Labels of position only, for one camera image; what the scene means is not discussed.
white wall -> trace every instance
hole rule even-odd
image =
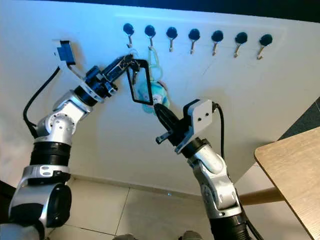
[[[142,7],[109,6],[49,1],[0,1],[0,112],[17,138],[24,139],[25,154],[14,158],[15,168],[4,169],[20,176],[29,162],[33,139],[22,120],[26,101],[57,66],[52,39],[71,40],[77,66],[84,72],[93,65],[106,67],[128,52],[123,23],[135,29],[133,47],[147,56],[144,27],[156,29],[153,39],[168,85],[172,110],[182,116],[182,106],[197,97],[211,98],[225,114],[225,155],[229,172],[237,180],[252,165],[256,147],[277,140],[320,95],[320,24],[275,18],[177,11]],[[169,52],[165,32],[177,28],[174,52]],[[190,29],[201,38],[189,54]],[[212,57],[211,34],[221,29],[224,40]],[[234,37],[248,33],[248,42],[233,58]],[[273,43],[256,60],[258,40],[265,33]],[[73,138],[71,172],[186,193],[199,193],[190,167],[169,143],[158,146],[155,137],[165,132],[155,116],[133,103],[127,80],[116,83],[119,92],[98,104],[78,125]],[[76,87],[64,73],[41,94],[29,113],[37,121],[53,103]],[[220,149],[220,120],[204,137]],[[0,178],[11,184],[0,172]]]

